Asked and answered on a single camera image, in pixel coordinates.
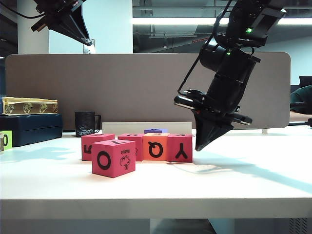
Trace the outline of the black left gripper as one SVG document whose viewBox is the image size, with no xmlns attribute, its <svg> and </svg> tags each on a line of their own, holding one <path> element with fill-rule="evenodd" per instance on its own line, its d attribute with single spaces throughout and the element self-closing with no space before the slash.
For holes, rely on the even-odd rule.
<svg viewBox="0 0 312 234">
<path fill-rule="evenodd" d="M 82 44 L 93 44 L 82 15 L 83 0 L 37 0 L 36 10 L 44 16 L 31 26 L 32 31 L 44 27 Z"/>
</svg>

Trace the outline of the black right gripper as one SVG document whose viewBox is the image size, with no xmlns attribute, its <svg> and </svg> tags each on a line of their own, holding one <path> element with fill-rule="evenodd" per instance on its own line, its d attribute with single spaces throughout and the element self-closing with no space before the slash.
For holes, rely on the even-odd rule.
<svg viewBox="0 0 312 234">
<path fill-rule="evenodd" d="M 238 113 L 248 80 L 249 76 L 239 81 L 216 74 L 206 93 L 189 89 L 174 98 L 175 105 L 190 109 L 194 113 L 196 151 L 201 151 L 211 140 L 214 141 L 232 130 L 232 122 L 244 125 L 252 123 L 252 118 Z"/>
</svg>

